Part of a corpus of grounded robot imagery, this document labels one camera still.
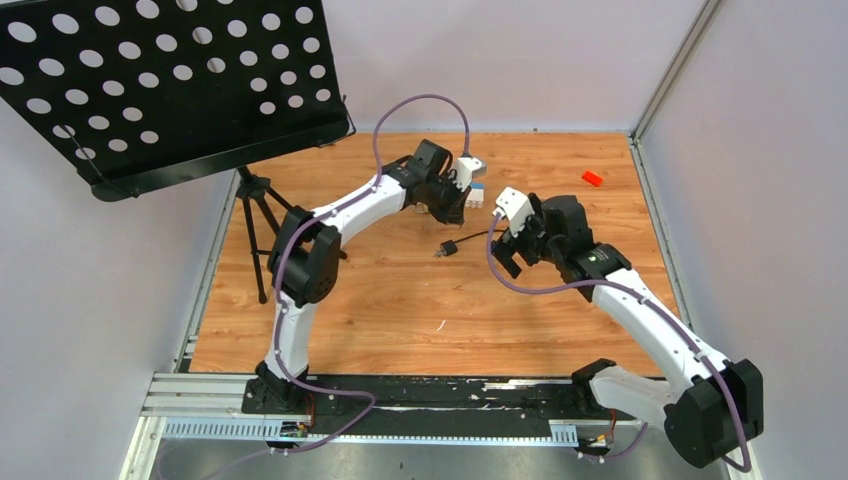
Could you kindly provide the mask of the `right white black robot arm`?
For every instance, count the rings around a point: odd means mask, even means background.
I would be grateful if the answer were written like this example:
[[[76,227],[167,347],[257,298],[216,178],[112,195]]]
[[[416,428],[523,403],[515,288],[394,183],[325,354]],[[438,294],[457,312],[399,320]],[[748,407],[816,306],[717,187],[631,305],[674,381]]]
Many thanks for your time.
[[[575,371],[571,403],[584,417],[617,410],[659,427],[687,463],[704,468],[722,460],[753,469],[749,441],[764,431],[764,377],[749,359],[732,360],[694,333],[650,290],[616,247],[595,240],[574,195],[542,200],[505,188],[495,200],[501,236],[489,233],[486,260],[513,291],[545,295],[578,291],[620,325],[660,368],[652,380],[609,359]],[[522,269],[552,264],[563,283],[548,288],[514,284]]]

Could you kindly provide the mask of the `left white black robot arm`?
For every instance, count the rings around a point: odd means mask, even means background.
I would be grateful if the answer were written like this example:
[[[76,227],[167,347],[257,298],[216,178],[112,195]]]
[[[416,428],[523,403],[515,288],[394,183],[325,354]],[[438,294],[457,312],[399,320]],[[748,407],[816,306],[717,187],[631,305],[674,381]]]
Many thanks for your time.
[[[461,225],[473,180],[485,163],[423,140],[415,152],[379,165],[365,185],[315,210],[290,211],[279,231],[268,268],[276,295],[269,351],[256,368],[252,388],[283,413],[306,400],[308,344],[318,304],[334,288],[345,244],[379,220],[423,204],[446,225]]]

